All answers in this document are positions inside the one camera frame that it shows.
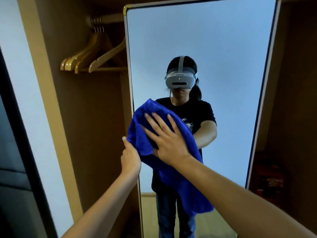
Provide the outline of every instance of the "forearm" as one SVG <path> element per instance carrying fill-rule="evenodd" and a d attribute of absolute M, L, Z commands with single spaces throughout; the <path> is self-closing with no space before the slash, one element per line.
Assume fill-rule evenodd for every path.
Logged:
<path fill-rule="evenodd" d="M 137 172 L 120 174 L 99 200 L 64 234 L 63 238 L 107 237 L 129 193 Z"/>
<path fill-rule="evenodd" d="M 173 167 L 206 196 L 243 238 L 316 237 L 279 208 L 212 171 L 193 157 Z"/>
<path fill-rule="evenodd" d="M 205 148 L 217 137 L 217 130 L 200 128 L 195 134 L 194 139 L 198 149 Z"/>

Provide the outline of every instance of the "dark hair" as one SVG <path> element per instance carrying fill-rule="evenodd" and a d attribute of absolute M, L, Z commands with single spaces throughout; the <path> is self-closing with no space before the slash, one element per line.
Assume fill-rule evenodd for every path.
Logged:
<path fill-rule="evenodd" d="M 170 71 L 172 68 L 178 68 L 178 63 L 179 63 L 179 59 L 180 57 L 176 57 L 174 58 L 170 64 L 168 65 L 167 71 Z M 195 63 L 195 61 L 189 57 L 189 56 L 185 56 L 184 57 L 184 67 L 187 68 L 192 68 L 194 70 L 194 74 L 197 73 L 197 64 Z M 196 79 L 196 83 L 194 85 L 194 87 L 192 88 L 192 90 L 189 92 L 189 99 L 194 99 L 194 100 L 201 100 L 201 91 L 200 88 L 198 87 L 199 84 L 199 79 Z"/>

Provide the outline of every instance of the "wooden floor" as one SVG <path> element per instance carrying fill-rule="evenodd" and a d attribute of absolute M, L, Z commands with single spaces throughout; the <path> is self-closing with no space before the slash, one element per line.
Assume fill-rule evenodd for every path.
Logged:
<path fill-rule="evenodd" d="M 141 197 L 144 238 L 158 238 L 159 225 L 155 197 Z M 176 214 L 175 238 L 178 238 L 179 220 Z M 236 233 L 214 210 L 196 216 L 196 238 L 237 238 Z"/>

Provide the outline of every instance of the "graphic print on t-shirt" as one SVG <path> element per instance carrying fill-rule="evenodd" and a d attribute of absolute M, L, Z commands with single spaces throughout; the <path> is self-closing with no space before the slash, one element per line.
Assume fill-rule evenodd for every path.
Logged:
<path fill-rule="evenodd" d="M 193 127 L 194 127 L 194 123 L 188 123 L 186 122 L 187 119 L 183 118 L 182 121 L 186 124 L 186 126 L 189 128 L 189 130 L 192 132 L 193 131 Z"/>

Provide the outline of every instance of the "full-length mirror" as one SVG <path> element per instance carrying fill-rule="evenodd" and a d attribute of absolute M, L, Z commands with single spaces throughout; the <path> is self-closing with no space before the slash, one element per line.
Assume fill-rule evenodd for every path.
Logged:
<path fill-rule="evenodd" d="M 134 110 L 148 99 L 192 131 L 206 166 L 245 187 L 276 0 L 204 0 L 126 13 Z M 177 81 L 177 74 L 183 73 Z M 217 210 L 192 216 L 142 164 L 144 238 L 236 237 Z"/>

